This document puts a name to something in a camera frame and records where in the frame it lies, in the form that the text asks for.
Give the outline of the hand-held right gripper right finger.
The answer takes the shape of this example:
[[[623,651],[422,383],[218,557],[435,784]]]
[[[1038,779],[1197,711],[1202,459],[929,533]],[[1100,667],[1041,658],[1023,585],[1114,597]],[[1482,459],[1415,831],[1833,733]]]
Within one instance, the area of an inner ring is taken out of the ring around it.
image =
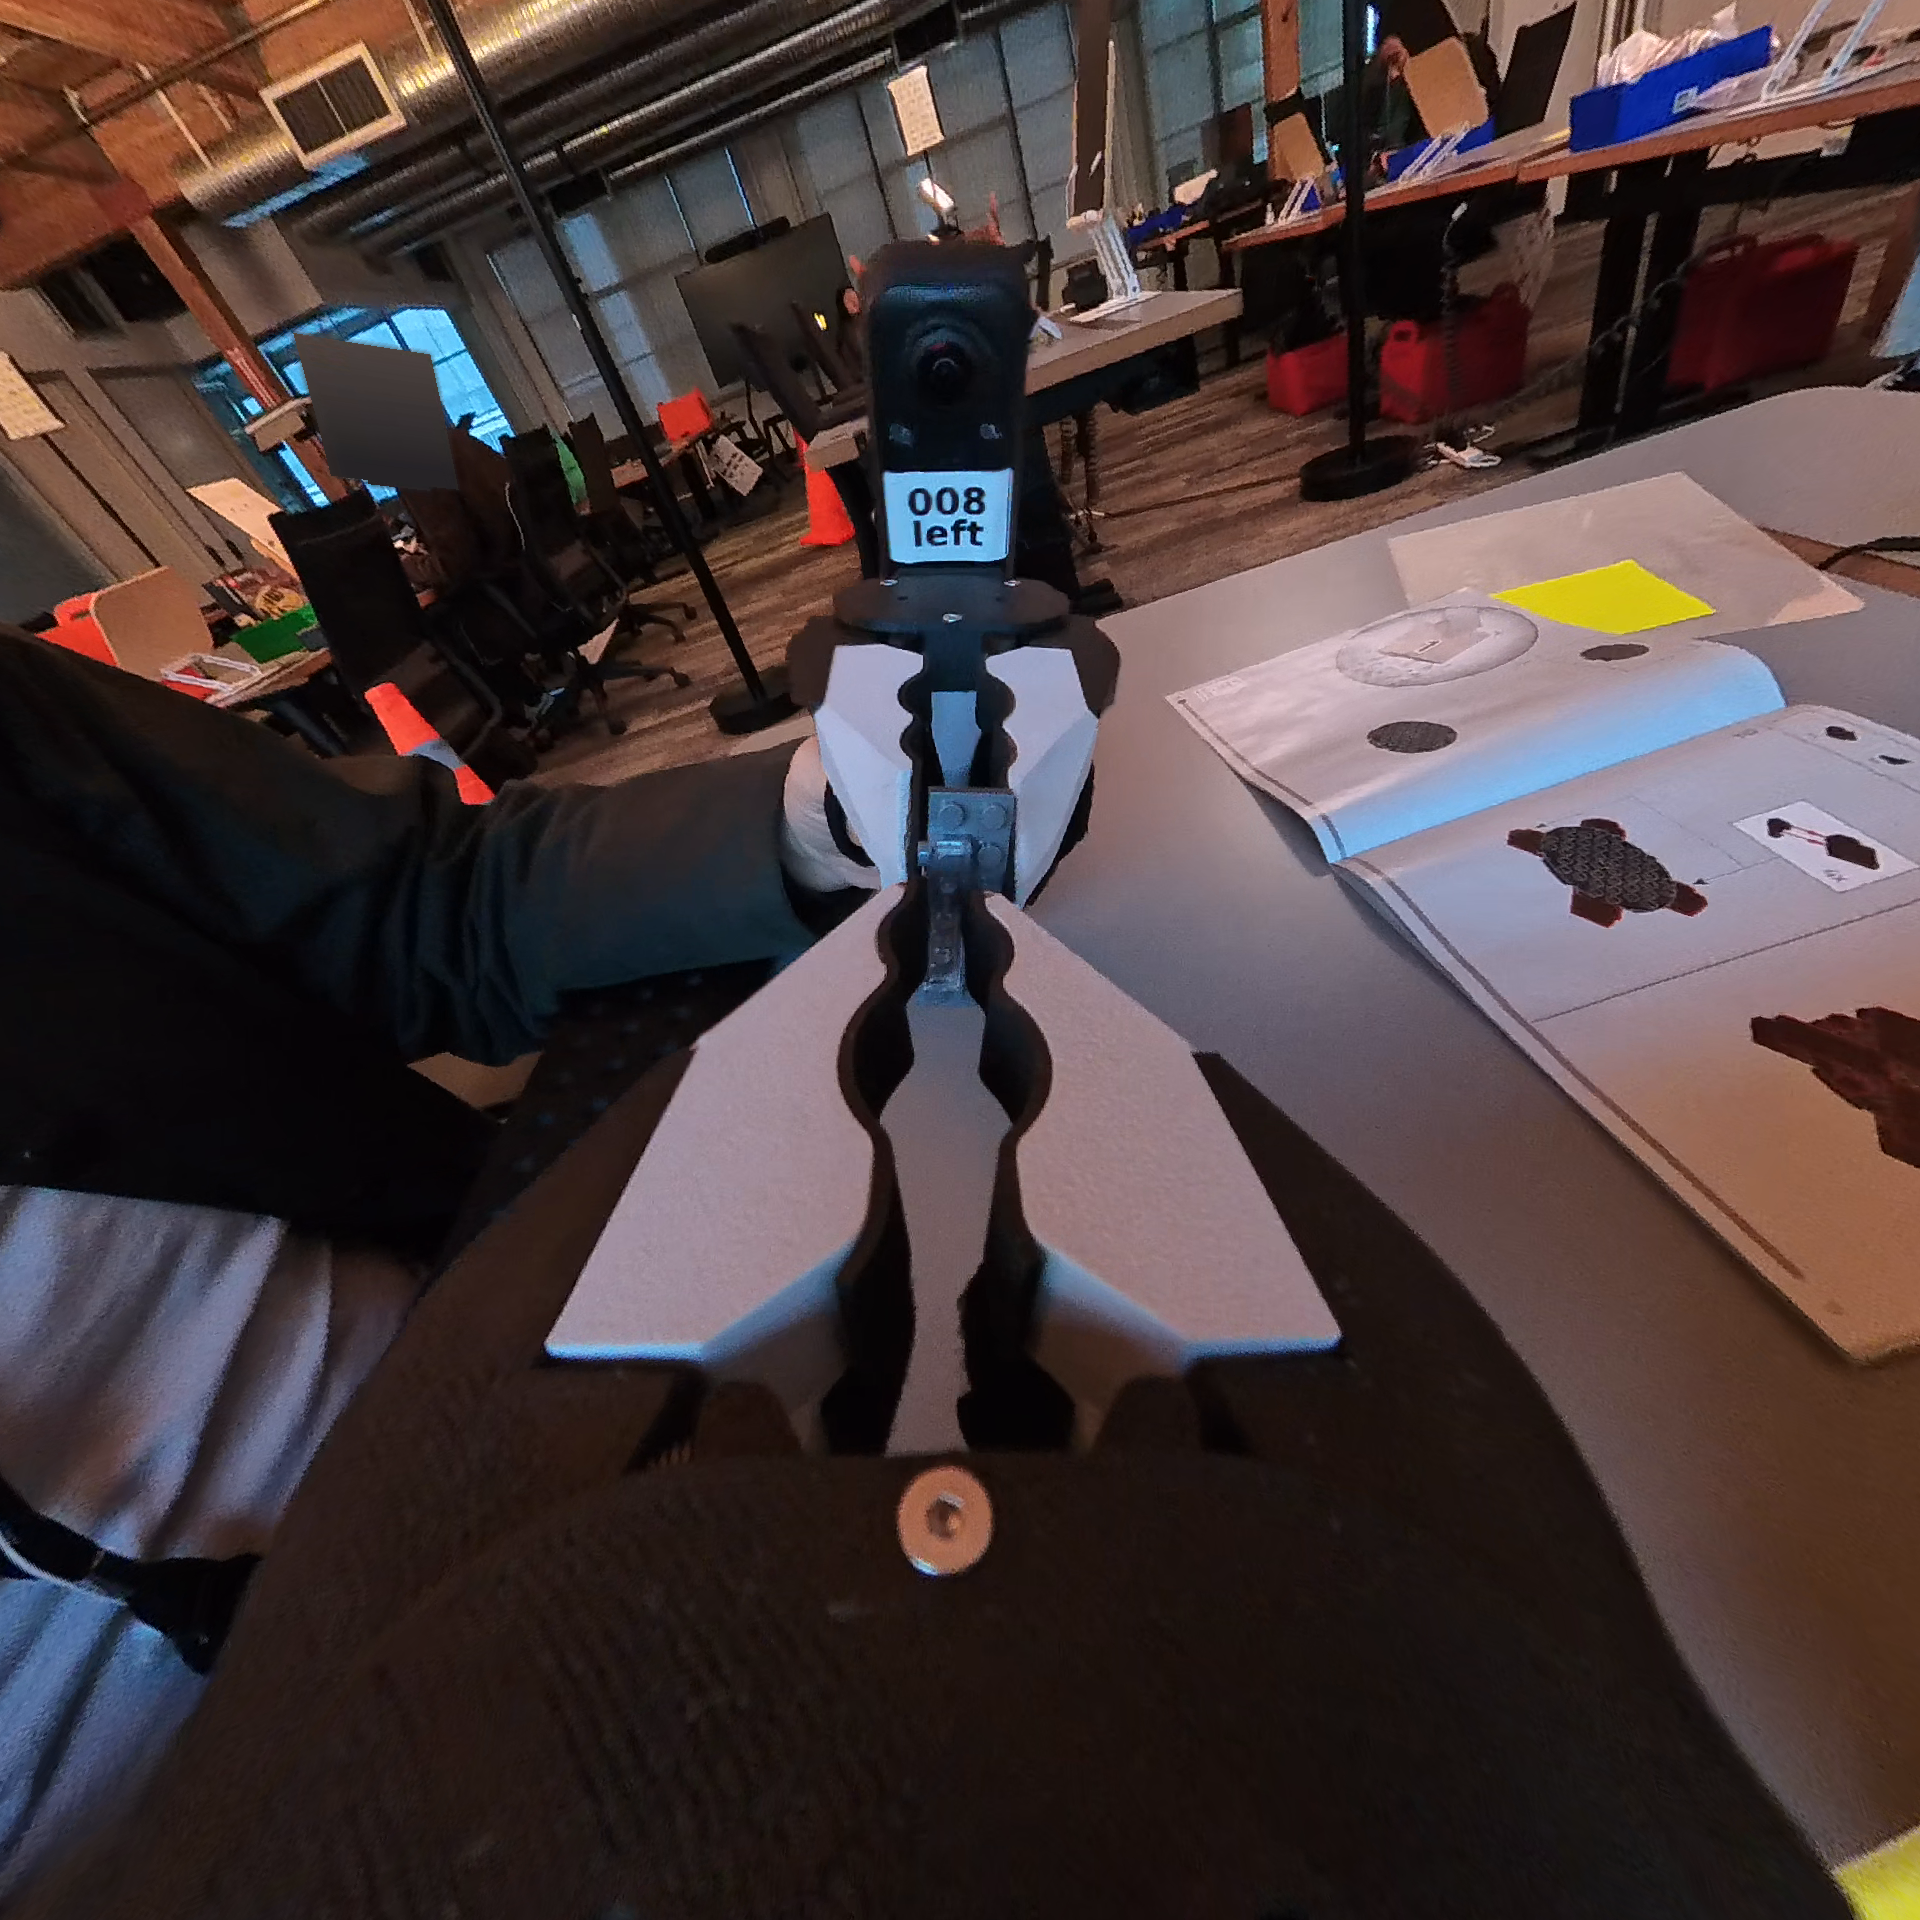
[[[1001,896],[967,913],[1009,1134],[964,1295],[964,1438],[1060,1449],[1143,1377],[1337,1321],[1189,1045]]]

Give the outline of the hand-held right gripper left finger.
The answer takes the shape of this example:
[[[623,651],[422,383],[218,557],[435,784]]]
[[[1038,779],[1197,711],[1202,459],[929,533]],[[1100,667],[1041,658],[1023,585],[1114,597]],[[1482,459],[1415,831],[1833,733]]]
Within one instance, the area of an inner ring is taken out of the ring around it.
[[[897,1158],[879,1128],[915,1050],[887,887],[689,1057],[545,1350],[668,1360],[821,1416],[830,1451],[890,1440],[915,1337]]]

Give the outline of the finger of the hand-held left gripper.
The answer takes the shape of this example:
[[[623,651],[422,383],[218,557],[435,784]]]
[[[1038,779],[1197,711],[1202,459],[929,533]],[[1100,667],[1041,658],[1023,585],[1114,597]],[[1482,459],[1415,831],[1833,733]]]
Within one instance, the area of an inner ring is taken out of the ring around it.
[[[1001,733],[1012,747],[1005,784],[1014,795],[1012,902],[1042,887],[1081,800],[1097,744],[1077,662],[1062,647],[1019,647],[994,658],[1012,693]]]
[[[923,654],[887,642],[831,649],[817,711],[823,768],[879,886],[909,886],[925,838],[923,727],[903,693]]]

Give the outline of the small grey bracket brick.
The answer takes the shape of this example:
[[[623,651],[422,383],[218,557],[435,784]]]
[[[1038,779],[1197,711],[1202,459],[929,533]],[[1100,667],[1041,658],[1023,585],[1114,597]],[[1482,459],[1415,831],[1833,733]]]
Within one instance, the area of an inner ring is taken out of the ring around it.
[[[969,999],[969,911],[980,896],[986,849],[969,833],[930,838],[921,851],[921,899],[925,909],[925,969],[917,1002],[957,1007]]]

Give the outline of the yellow plastic bin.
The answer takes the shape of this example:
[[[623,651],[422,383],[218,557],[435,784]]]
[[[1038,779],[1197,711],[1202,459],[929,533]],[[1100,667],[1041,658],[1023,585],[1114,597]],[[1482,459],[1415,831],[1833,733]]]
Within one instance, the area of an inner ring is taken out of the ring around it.
[[[1907,1920],[1920,1917],[1920,1830],[1878,1843],[1838,1864],[1833,1879],[1853,1918]]]

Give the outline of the person's left forearm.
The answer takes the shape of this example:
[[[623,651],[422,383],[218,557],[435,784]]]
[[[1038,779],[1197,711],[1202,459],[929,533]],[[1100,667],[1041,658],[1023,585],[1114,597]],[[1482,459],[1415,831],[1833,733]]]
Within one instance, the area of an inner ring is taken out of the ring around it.
[[[786,955],[786,755],[623,784],[314,760],[4,629],[4,1187],[430,1251],[492,1141],[414,1073],[564,998]]]

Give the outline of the person's left hand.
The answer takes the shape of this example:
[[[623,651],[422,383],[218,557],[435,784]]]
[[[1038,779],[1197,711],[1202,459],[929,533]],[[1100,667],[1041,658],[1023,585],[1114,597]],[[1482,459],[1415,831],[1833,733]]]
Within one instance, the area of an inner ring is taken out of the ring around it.
[[[785,875],[812,896],[870,894],[883,879],[847,826],[831,792],[821,744],[806,736],[785,774],[779,859]]]

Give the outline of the dark screen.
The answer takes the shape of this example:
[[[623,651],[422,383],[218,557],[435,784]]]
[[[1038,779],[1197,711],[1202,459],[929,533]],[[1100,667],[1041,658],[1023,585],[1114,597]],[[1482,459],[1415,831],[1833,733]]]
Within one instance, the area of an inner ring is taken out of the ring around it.
[[[747,378],[734,327],[757,327],[791,369],[805,369],[806,336],[817,323],[823,323],[823,336],[831,343],[845,286],[845,254],[828,213],[726,261],[677,277],[678,298],[717,389]]]

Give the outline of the small red bin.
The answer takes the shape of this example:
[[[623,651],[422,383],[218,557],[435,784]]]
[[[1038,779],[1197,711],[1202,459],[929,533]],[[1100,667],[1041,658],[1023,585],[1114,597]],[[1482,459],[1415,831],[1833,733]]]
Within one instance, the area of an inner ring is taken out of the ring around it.
[[[1263,398],[1274,413],[1308,419],[1345,405],[1346,395],[1348,336],[1345,329],[1306,346],[1269,349]]]

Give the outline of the medium red bin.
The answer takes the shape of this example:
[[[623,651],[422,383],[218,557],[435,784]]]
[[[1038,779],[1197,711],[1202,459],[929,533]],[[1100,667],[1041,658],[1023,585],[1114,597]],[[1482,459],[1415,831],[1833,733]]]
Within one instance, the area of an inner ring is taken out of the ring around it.
[[[1378,417],[1421,426],[1515,393],[1526,371],[1530,306],[1515,283],[1450,320],[1397,320],[1378,354]]]

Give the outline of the person's upper body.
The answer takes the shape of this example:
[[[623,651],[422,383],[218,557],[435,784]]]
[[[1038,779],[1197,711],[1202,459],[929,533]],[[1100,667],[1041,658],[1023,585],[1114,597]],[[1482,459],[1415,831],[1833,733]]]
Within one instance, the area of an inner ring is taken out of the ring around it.
[[[262,1553],[422,1285],[269,1217],[10,1187],[4,1479],[142,1561]],[[4,1577],[4,1902],[125,1811],[202,1689],[127,1610]]]

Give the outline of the white paper sheet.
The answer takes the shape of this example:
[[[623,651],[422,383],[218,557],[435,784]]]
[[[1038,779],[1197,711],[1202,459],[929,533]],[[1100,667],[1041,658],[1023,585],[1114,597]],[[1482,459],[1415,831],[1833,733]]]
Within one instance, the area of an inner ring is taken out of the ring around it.
[[[1739,637],[1861,609],[1833,576],[1679,474],[1397,535],[1390,557],[1413,607],[1637,561],[1716,609],[1635,639]]]

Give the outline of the yellow sticky note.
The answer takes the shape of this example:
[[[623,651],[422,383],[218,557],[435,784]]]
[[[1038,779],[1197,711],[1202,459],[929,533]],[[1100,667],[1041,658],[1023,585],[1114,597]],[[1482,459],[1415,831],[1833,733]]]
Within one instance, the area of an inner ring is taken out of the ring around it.
[[[1531,618],[1610,637],[1651,633],[1716,614],[1705,599],[1669,583],[1637,561],[1506,589],[1493,593],[1493,597]]]

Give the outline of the white air vent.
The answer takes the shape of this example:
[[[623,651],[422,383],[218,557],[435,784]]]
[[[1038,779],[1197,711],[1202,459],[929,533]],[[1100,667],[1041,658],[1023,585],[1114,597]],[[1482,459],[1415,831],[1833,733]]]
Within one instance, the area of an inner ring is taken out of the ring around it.
[[[410,129],[363,41],[262,87],[258,98],[311,175]]]

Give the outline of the blue plastic bin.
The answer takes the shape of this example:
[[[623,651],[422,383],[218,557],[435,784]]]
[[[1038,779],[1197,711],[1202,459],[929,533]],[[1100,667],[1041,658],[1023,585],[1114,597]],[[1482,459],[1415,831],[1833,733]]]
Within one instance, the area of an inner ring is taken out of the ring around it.
[[[1635,34],[1599,62],[1597,86],[1569,107],[1569,152],[1594,154],[1651,138],[1693,110],[1701,95],[1723,80],[1765,70],[1774,30],[1690,30],[1671,40]]]

